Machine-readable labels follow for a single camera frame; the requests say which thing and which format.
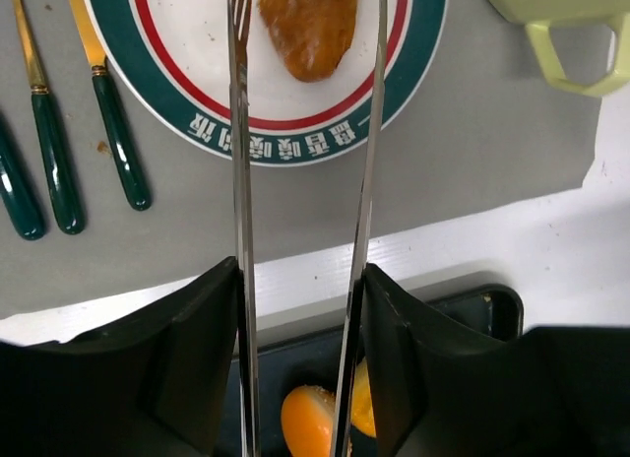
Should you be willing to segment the orange round bun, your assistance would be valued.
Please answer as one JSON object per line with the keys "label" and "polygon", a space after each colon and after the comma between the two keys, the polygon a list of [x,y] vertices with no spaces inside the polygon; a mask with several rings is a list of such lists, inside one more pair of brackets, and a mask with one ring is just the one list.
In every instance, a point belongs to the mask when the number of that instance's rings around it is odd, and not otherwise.
{"label": "orange round bun", "polygon": [[335,408],[335,395],[320,386],[302,385],[288,393],[281,424],[292,456],[330,456]]}

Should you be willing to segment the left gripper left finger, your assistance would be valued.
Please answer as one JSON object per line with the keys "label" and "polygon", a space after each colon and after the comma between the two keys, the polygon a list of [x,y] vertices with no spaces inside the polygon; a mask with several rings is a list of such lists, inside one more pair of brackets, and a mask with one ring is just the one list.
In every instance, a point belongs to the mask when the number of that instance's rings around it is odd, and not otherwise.
{"label": "left gripper left finger", "polygon": [[237,328],[237,263],[67,343],[1,346],[5,456],[209,456]]}

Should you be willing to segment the metal tongs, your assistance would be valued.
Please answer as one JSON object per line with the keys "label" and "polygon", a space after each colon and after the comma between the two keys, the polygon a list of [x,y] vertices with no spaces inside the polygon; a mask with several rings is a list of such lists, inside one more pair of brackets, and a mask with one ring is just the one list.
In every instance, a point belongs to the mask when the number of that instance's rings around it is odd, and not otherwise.
{"label": "metal tongs", "polygon": [[[238,263],[237,329],[240,366],[241,443],[244,456],[261,454],[258,344],[253,258],[250,133],[247,92],[247,42],[252,0],[227,0],[229,108],[233,173],[236,259]],[[350,283],[337,384],[330,454],[346,456],[351,399],[357,362],[361,307],[372,215],[373,168],[381,133],[388,47],[388,0],[378,1],[378,39],[366,142],[366,158],[356,219]]]}

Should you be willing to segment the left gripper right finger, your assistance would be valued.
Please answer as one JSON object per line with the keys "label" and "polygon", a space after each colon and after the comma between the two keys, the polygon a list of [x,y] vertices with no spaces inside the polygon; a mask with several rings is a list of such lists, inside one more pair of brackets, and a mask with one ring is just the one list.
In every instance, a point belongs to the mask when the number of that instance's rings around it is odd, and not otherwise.
{"label": "left gripper right finger", "polygon": [[503,342],[364,272],[382,456],[625,456],[629,332],[537,327]]}

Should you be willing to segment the brown oblong bread roll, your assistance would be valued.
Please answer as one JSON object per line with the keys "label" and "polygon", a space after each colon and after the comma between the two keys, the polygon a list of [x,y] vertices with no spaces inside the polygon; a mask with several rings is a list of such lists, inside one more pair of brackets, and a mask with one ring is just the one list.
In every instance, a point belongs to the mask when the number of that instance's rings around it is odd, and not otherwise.
{"label": "brown oblong bread roll", "polygon": [[257,0],[286,70],[314,83],[330,78],[351,47],[358,0]]}

